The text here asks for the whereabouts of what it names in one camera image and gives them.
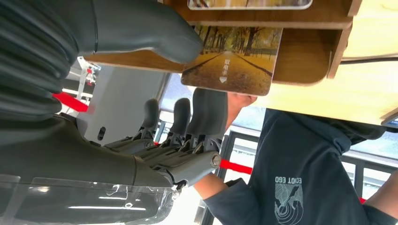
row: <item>white wall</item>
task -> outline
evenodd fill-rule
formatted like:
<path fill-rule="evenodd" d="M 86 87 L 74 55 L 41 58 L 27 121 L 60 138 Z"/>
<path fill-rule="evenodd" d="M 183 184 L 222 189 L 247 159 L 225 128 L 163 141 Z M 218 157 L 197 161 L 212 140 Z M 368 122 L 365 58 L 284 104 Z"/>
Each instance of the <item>white wall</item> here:
<path fill-rule="evenodd" d="M 144 119 L 144 104 L 159 95 L 166 73 L 102 66 L 87 113 L 77 116 L 79 132 L 107 144 L 135 135 Z M 106 128 L 102 141 L 100 128 Z"/>

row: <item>human hand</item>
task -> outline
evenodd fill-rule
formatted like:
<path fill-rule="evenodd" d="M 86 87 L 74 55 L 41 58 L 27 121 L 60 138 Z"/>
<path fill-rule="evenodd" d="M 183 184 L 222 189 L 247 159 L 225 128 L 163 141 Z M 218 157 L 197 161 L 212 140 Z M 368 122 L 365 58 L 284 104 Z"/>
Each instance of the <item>human hand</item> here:
<path fill-rule="evenodd" d="M 236 119 L 240 110 L 243 107 L 251 105 L 253 102 L 257 100 L 257 97 L 249 96 L 249 95 L 241 95 L 237 93 L 227 93 L 227 101 L 228 101 L 228 117 L 227 117 L 227 126 L 225 130 L 227 130 L 232 122 Z"/>
<path fill-rule="evenodd" d="M 237 93 L 227 93 L 228 96 L 228 108 L 230 106 L 242 109 L 243 107 L 249 106 L 257 100 L 255 96 L 237 94 Z"/>

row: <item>person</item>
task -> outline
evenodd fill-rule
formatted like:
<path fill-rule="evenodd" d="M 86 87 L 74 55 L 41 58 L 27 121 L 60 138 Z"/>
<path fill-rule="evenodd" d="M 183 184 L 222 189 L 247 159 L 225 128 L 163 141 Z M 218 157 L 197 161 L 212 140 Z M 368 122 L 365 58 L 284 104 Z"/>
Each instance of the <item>person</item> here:
<path fill-rule="evenodd" d="M 229 93 L 227 127 L 255 100 Z M 249 183 L 209 174 L 194 188 L 223 225 L 395 225 L 398 172 L 362 205 L 339 159 L 385 130 L 267 109 Z"/>

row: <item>red barrier strap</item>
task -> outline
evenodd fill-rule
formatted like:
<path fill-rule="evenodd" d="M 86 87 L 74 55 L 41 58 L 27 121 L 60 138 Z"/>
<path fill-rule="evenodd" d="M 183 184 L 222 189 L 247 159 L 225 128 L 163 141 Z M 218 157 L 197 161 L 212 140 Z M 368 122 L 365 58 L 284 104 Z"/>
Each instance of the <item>red barrier strap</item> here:
<path fill-rule="evenodd" d="M 68 95 L 65 92 L 61 92 L 60 94 L 53 94 L 53 97 L 58 99 L 62 104 L 72 108 L 79 113 L 86 112 L 88 109 L 88 106 L 86 104 Z"/>
<path fill-rule="evenodd" d="M 252 174 L 252 171 L 253 171 L 253 168 L 250 168 L 250 167 L 244 166 L 244 165 L 239 165 L 236 163 L 232 163 L 225 159 L 221 160 L 220 167 L 223 169 L 231 169 L 236 172 L 247 173 L 247 174 Z"/>

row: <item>white graphic logo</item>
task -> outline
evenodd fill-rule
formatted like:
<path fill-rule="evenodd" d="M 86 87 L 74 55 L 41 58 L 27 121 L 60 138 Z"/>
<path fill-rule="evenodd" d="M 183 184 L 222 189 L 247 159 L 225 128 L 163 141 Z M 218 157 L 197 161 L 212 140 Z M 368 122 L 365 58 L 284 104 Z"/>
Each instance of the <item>white graphic logo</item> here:
<path fill-rule="evenodd" d="M 285 179 L 283 178 L 277 178 L 275 184 L 275 216 L 281 225 L 296 225 L 300 222 L 304 213 L 301 178 L 299 178 L 300 182 L 291 182 L 294 178 L 289 178 L 288 183 L 284 183 Z"/>

